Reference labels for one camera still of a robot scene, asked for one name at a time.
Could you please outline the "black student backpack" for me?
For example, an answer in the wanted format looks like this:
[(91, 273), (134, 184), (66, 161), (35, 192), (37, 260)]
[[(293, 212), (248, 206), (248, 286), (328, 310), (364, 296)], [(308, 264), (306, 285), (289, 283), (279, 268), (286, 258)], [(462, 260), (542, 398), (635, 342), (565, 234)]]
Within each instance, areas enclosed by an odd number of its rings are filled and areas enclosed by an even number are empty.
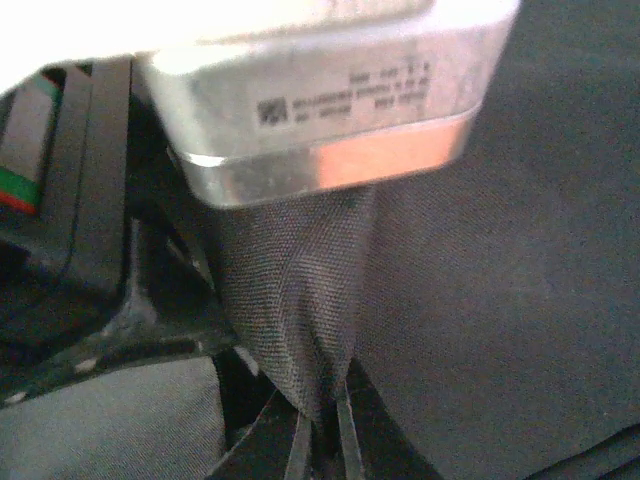
[(462, 153), (216, 208), (131, 56), (128, 174), (160, 166), (233, 346), (1, 405), (5, 479), (208, 479), (275, 391), (347, 479), (353, 360), (440, 479), (639, 475), (639, 5), (520, 8)]

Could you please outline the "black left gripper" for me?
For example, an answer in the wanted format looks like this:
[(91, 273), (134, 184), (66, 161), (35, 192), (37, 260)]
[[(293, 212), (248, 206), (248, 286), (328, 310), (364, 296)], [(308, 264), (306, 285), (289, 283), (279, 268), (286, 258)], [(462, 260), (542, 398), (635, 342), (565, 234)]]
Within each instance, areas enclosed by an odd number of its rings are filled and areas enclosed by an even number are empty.
[(1, 405), (235, 343), (194, 250), (128, 174), (128, 61), (49, 69), (1, 101)]

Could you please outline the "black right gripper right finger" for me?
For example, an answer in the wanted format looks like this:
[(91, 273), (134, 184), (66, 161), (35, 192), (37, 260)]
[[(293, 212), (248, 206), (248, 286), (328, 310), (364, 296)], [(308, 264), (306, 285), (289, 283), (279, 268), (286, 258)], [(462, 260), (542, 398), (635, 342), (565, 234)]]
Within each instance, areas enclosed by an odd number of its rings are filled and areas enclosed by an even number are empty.
[(342, 465), (347, 479), (440, 479), (387, 412), (357, 360), (336, 401)]

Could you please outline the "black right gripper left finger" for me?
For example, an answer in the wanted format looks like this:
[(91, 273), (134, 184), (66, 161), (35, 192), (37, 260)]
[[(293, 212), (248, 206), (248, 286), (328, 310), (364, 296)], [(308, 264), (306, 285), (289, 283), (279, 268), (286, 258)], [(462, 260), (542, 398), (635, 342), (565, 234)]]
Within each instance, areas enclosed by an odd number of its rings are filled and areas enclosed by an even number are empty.
[(275, 391), (248, 432), (207, 478), (310, 479), (311, 457), (311, 421)]

